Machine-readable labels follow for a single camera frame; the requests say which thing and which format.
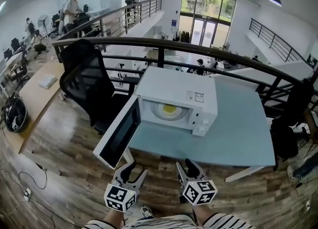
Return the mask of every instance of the open microwave door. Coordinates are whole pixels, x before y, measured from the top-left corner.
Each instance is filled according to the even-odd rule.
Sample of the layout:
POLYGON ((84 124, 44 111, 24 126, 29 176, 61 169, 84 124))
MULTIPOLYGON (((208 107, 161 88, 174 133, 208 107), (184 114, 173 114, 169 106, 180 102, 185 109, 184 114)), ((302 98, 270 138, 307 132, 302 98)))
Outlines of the open microwave door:
POLYGON ((140 122, 138 96, 132 95, 99 141, 94 155, 115 169, 140 122))

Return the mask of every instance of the warning label on microwave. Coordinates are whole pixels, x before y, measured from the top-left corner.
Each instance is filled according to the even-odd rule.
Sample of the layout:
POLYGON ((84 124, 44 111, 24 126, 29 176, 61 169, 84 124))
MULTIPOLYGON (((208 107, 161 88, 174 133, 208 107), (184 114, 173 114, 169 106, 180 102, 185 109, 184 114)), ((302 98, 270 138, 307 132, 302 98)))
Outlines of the warning label on microwave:
POLYGON ((188 91, 187 92, 187 100, 204 103, 204 94, 198 93, 198 92, 193 92, 193 91, 188 91))

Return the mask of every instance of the white microwave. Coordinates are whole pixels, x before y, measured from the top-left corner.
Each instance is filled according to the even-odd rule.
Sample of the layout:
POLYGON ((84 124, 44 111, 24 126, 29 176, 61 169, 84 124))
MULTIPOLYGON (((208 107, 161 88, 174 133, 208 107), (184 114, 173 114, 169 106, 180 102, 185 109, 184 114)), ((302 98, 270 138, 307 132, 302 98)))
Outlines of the white microwave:
POLYGON ((93 153, 115 168, 141 121, 188 129, 203 137, 217 115, 213 78, 148 67, 93 153))

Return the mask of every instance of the doorway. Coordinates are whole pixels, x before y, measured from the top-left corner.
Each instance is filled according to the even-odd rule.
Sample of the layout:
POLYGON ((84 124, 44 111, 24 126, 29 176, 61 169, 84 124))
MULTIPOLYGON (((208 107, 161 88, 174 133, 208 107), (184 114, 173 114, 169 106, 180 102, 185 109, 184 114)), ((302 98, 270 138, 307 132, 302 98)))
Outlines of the doorway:
POLYGON ((214 41, 216 26, 212 21, 194 19, 191 44, 210 47, 214 41))

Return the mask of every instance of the striped shirt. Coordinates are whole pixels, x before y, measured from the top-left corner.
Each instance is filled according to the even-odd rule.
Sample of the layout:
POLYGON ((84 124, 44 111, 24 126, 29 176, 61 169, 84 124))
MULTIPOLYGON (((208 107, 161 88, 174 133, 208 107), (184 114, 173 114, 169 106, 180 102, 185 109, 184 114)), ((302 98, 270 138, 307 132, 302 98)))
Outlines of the striped shirt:
MULTIPOLYGON (((229 214, 216 213, 210 216, 202 225, 196 226, 194 221, 186 215, 177 215, 164 218, 144 219, 125 225, 122 229, 255 229, 249 223, 229 214)), ((116 229, 110 223, 100 220, 91 220, 83 229, 116 229)))

